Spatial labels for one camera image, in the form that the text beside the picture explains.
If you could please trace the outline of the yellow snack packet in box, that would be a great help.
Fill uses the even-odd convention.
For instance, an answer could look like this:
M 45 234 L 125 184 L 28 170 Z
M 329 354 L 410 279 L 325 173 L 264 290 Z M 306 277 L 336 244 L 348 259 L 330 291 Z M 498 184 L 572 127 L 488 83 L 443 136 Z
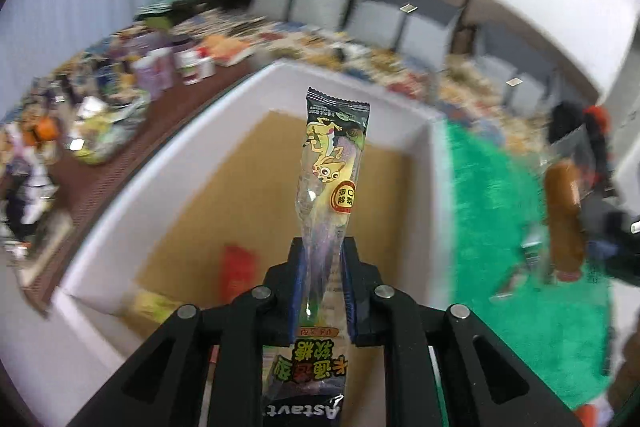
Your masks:
M 128 321 L 162 324 L 182 303 L 165 295 L 134 286 L 122 300 L 120 317 Z

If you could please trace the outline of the grey pillow far right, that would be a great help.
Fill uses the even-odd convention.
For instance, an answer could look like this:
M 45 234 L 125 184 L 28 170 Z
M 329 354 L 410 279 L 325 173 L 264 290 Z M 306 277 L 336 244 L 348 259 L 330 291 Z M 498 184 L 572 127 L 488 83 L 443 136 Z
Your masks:
M 399 40 L 398 51 L 423 64 L 431 72 L 442 72 L 450 54 L 459 10 L 447 14 L 444 20 L 435 20 L 420 14 L 411 14 Z

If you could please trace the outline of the pile of snacks on table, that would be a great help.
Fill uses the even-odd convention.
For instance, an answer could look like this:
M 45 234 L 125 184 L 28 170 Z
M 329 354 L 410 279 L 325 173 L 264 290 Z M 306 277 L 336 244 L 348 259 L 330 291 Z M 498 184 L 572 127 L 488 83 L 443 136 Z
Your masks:
M 205 11 L 229 0 L 179 0 Z M 249 44 L 211 43 L 174 33 L 160 13 L 85 49 L 48 77 L 37 78 L 1 121 L 1 247 L 21 285 L 44 268 L 72 229 L 52 172 L 62 153 L 89 166 L 105 164 L 134 139 L 153 101 L 182 83 L 212 77 L 244 61 Z

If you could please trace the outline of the green patterned bedspread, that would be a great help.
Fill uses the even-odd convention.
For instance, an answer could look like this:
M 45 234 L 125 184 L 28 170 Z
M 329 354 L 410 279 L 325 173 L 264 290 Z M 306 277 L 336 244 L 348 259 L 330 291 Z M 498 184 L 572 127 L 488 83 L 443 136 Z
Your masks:
M 533 159 L 448 124 L 454 250 L 450 295 L 477 314 L 569 407 L 605 391 L 608 282 L 546 270 L 547 217 Z

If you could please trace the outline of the yellow gummy candy packet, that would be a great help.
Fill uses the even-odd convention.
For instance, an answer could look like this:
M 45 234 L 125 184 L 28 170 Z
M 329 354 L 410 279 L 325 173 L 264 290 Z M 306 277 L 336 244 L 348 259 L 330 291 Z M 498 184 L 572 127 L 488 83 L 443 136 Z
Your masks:
M 266 426 L 336 426 L 349 340 L 342 250 L 355 205 L 370 115 L 367 102 L 310 88 L 295 208 L 302 261 L 292 345 L 273 359 L 262 396 Z

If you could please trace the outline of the packaged bread loaf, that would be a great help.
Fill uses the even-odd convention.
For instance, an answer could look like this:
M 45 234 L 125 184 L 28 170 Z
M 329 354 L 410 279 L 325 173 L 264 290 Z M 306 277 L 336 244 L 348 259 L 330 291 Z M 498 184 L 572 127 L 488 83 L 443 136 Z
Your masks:
M 559 281 L 577 282 L 586 259 L 586 239 L 580 222 L 580 176 L 574 161 L 555 161 L 544 174 L 549 251 Z

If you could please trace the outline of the floral bed sheet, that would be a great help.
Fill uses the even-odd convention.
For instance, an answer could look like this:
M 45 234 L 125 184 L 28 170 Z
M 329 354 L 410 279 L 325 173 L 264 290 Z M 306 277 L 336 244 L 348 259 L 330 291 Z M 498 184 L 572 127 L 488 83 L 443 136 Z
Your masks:
M 499 102 L 498 89 L 461 55 L 447 56 L 444 70 L 432 72 L 410 55 L 366 46 L 344 32 L 221 9 L 178 23 L 174 33 L 211 43 L 240 40 L 250 45 L 255 58 L 304 62 L 377 84 L 439 108 L 449 119 L 514 155 L 540 154 L 548 148 L 548 117 L 540 112 L 532 117 L 511 115 Z

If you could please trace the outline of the red snack packet in box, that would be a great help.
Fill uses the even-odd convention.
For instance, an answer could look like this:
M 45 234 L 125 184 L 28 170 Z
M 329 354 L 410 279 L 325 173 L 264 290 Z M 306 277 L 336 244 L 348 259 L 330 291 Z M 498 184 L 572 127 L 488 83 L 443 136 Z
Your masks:
M 219 295 L 226 305 L 256 286 L 258 259 L 254 251 L 238 244 L 226 244 L 222 248 Z

